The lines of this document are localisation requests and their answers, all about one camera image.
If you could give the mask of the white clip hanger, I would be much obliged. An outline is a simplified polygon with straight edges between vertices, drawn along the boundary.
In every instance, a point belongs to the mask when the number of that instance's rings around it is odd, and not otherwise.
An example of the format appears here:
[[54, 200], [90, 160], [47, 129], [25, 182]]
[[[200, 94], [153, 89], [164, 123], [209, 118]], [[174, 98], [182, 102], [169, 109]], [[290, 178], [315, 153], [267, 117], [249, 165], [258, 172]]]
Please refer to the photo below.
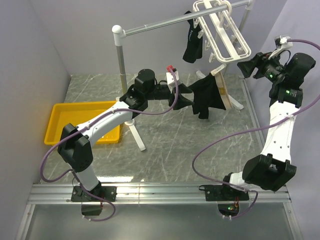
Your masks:
[[[199, 16], [193, 20], [193, 26], [200, 27], [198, 38], [205, 38], [204, 50], [211, 50], [209, 62], [218, 61], [220, 65], [211, 71], [214, 76], [228, 67], [248, 59], [252, 50], [242, 35], [242, 29], [254, 5], [253, 0], [244, 3], [230, 3], [228, 0], [197, 0], [193, 3], [192, 10], [198, 13], [222, 7], [221, 10]], [[245, 11], [237, 26], [232, 18], [233, 9], [245, 6]]]

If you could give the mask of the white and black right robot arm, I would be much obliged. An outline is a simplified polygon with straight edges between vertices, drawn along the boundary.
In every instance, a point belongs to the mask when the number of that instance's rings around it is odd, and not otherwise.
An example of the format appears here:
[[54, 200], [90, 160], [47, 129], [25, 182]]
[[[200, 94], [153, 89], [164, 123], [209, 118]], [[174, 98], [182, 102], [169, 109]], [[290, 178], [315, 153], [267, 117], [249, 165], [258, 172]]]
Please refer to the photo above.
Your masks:
[[244, 77], [267, 78], [272, 86], [269, 91], [270, 128], [259, 155], [250, 159], [243, 170], [224, 177], [228, 183], [220, 187], [226, 200], [238, 194], [237, 186], [256, 185], [263, 190], [276, 192], [297, 172], [291, 163], [291, 140], [297, 112], [303, 100], [300, 88], [307, 73], [316, 65], [308, 54], [298, 52], [290, 61], [281, 65], [280, 56], [257, 53], [252, 59], [237, 63]]

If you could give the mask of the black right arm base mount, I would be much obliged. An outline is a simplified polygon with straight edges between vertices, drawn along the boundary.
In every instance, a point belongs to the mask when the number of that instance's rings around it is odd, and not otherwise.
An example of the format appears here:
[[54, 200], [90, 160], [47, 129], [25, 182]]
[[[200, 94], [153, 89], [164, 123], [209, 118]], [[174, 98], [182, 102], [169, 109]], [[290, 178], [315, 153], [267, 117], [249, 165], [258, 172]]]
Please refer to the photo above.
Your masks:
[[237, 190], [228, 185], [203, 184], [198, 187], [205, 194], [207, 202], [227, 202], [227, 201], [248, 201], [249, 194], [247, 192]]

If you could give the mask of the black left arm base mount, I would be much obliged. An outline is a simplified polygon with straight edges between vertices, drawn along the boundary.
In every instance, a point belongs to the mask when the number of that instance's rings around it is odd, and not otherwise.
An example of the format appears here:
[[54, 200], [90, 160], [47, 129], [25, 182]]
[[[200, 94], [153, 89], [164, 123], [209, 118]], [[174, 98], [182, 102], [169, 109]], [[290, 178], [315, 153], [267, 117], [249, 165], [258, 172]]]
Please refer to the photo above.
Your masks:
[[[102, 186], [100, 190], [93, 190], [92, 195], [95, 195], [99, 198], [106, 199], [110, 202], [116, 200], [117, 187], [116, 186]], [[99, 199], [90, 196], [79, 186], [76, 185], [73, 187], [71, 194], [71, 202], [80, 203], [80, 202], [97, 202]]]

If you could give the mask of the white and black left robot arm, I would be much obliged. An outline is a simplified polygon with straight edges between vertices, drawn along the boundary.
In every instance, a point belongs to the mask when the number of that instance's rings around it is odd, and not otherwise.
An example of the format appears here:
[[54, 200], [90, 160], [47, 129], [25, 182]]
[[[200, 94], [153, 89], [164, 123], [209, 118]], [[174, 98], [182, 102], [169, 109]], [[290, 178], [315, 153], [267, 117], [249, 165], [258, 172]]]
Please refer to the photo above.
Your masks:
[[92, 147], [100, 138], [141, 114], [149, 101], [167, 100], [173, 110], [192, 106], [194, 103], [183, 96], [191, 93], [192, 90], [179, 81], [174, 68], [167, 71], [166, 84], [157, 82], [153, 70], [142, 69], [127, 92], [109, 109], [77, 126], [67, 124], [62, 130], [57, 152], [71, 166], [83, 187], [83, 195], [89, 201], [102, 196], [102, 184], [92, 168]]

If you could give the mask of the black underwear with beige waistband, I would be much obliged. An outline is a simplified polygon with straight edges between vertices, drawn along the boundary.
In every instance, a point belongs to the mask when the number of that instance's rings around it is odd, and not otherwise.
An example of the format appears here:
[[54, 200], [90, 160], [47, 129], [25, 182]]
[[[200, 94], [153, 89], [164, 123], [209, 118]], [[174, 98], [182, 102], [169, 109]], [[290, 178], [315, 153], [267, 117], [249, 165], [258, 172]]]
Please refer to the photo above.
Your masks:
[[228, 110], [232, 108], [232, 103], [228, 95], [225, 80], [221, 73], [197, 80], [189, 88], [193, 92], [192, 111], [198, 115], [199, 119], [209, 118], [209, 108]]

